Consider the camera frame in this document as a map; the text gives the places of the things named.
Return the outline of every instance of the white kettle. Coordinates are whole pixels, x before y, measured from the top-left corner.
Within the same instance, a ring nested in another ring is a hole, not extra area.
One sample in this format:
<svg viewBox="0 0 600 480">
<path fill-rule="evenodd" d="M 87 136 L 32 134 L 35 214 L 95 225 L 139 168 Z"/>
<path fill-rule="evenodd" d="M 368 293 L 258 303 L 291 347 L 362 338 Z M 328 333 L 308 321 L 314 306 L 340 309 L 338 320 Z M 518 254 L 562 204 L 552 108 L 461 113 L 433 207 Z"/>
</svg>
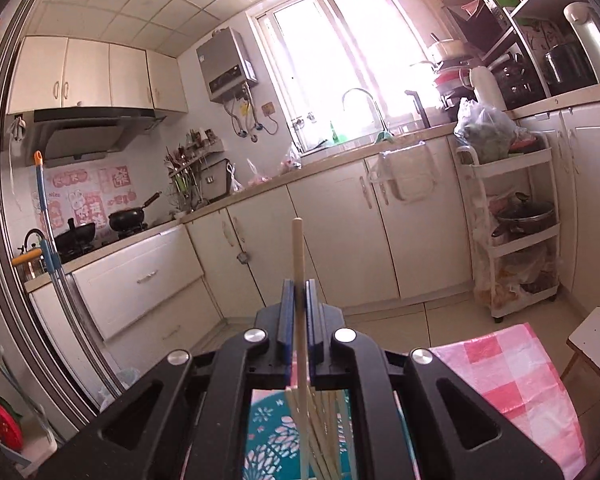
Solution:
<svg viewBox="0 0 600 480">
<path fill-rule="evenodd" d="M 487 67 L 477 66 L 472 68 L 469 72 L 469 83 L 464 81 L 462 75 L 461 78 L 462 84 L 469 90 L 474 91 L 479 103 L 489 104 L 502 111 L 507 109 L 498 81 Z"/>
</svg>

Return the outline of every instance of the faucet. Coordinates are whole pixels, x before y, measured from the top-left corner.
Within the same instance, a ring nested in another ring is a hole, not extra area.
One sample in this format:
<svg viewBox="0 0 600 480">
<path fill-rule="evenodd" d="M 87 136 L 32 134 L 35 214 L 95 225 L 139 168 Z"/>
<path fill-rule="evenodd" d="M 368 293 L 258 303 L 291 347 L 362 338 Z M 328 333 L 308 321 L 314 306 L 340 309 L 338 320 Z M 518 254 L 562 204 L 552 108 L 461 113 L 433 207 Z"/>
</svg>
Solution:
<svg viewBox="0 0 600 480">
<path fill-rule="evenodd" d="M 376 101 L 376 98 L 373 97 L 371 95 L 371 92 L 369 92 L 368 90 L 365 90 L 364 88 L 359 88 L 357 86 L 353 87 L 353 88 L 349 88 L 349 90 L 347 90 L 346 92 L 344 92 L 344 94 L 342 94 L 342 109 L 344 110 L 344 98 L 347 96 L 347 94 L 353 90 L 360 90 L 361 92 L 365 93 L 366 95 L 368 95 L 368 97 L 371 99 L 371 101 L 374 104 L 374 108 L 376 109 L 376 113 L 378 114 L 378 117 L 380 118 L 380 124 L 382 124 L 382 130 L 384 132 L 389 132 L 389 127 L 386 125 L 386 122 L 384 120 L 384 117 L 382 116 L 382 112 L 380 111 L 380 107 L 378 106 L 378 101 Z"/>
</svg>

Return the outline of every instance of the cabinet door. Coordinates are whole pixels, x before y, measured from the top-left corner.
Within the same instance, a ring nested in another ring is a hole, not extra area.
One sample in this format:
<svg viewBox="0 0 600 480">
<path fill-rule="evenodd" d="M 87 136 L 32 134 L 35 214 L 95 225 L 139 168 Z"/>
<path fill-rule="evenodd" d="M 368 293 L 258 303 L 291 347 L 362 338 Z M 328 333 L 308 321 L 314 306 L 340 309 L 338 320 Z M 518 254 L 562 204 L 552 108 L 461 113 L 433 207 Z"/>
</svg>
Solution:
<svg viewBox="0 0 600 480">
<path fill-rule="evenodd" d="M 600 306 L 600 104 L 562 112 L 568 130 L 578 197 L 578 251 L 573 295 L 587 309 Z"/>
<path fill-rule="evenodd" d="M 160 110 L 188 112 L 178 60 L 147 50 L 146 64 L 149 67 L 154 107 Z"/>
<path fill-rule="evenodd" d="M 27 36 L 11 84 L 9 114 L 59 108 L 67 38 Z"/>
<path fill-rule="evenodd" d="M 226 209 L 186 224 L 206 281 L 224 317 L 254 317 L 264 304 Z"/>
<path fill-rule="evenodd" d="M 62 106 L 111 106 L 109 43 L 69 40 Z"/>
<path fill-rule="evenodd" d="M 560 215 L 560 259 L 558 276 L 568 290 L 573 290 L 573 275 L 576 266 L 577 213 L 576 181 L 574 178 L 571 150 L 560 112 L 548 112 L 522 119 L 520 126 L 532 132 L 543 132 L 551 146 L 554 163 L 555 187 L 558 193 L 558 213 Z M 550 194 L 551 183 L 547 182 Z"/>
<path fill-rule="evenodd" d="M 286 187 L 248 198 L 229 206 L 229 215 L 243 250 L 249 255 L 249 268 L 264 303 L 279 303 L 282 283 L 293 278 L 291 223 L 297 216 Z M 304 262 L 308 280 L 317 281 L 318 295 L 324 300 L 310 251 Z"/>
<path fill-rule="evenodd" d="M 154 107 L 144 50 L 109 45 L 109 72 L 112 106 Z"/>
<path fill-rule="evenodd" d="M 327 303 L 398 298 L 378 203 L 363 161 L 288 185 Z"/>
<path fill-rule="evenodd" d="M 440 179 L 424 200 L 404 203 L 373 184 L 401 298 L 470 282 L 471 255 L 456 168 L 445 138 L 428 140 Z M 372 167 L 378 158 L 367 159 Z"/>
<path fill-rule="evenodd" d="M 189 285 L 106 342 L 121 368 L 147 372 L 171 350 L 188 350 L 218 322 L 220 315 L 202 280 Z"/>
</svg>

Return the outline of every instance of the drawer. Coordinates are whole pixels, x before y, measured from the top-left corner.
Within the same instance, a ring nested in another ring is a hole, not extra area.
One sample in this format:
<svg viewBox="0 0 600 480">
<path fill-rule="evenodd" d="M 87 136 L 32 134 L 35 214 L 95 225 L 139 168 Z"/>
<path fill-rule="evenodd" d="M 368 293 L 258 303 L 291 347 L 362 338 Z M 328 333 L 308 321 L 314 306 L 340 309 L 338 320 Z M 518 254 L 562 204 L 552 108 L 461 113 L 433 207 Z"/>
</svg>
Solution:
<svg viewBox="0 0 600 480">
<path fill-rule="evenodd" d="M 203 275 L 184 226 L 74 272 L 84 303 L 107 340 Z"/>
</svg>

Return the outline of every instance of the frying pan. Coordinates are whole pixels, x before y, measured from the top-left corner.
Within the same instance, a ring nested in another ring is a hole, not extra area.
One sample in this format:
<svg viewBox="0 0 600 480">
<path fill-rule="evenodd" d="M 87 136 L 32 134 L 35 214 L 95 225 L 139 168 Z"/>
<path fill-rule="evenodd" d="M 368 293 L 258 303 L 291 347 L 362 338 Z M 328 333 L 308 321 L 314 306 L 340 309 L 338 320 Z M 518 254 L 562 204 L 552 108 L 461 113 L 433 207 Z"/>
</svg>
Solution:
<svg viewBox="0 0 600 480">
<path fill-rule="evenodd" d="M 161 195 L 161 191 L 154 193 L 149 200 L 147 200 L 140 207 L 133 207 L 130 209 L 123 209 L 116 211 L 109 215 L 109 225 L 117 232 L 129 231 L 144 222 L 144 208 L 150 206 Z"/>
<path fill-rule="evenodd" d="M 75 220 L 69 218 L 67 223 L 69 224 L 69 230 L 54 237 L 58 251 L 67 251 L 75 246 L 90 244 L 93 241 L 93 237 L 96 235 L 96 224 L 94 222 L 76 226 Z"/>
</svg>

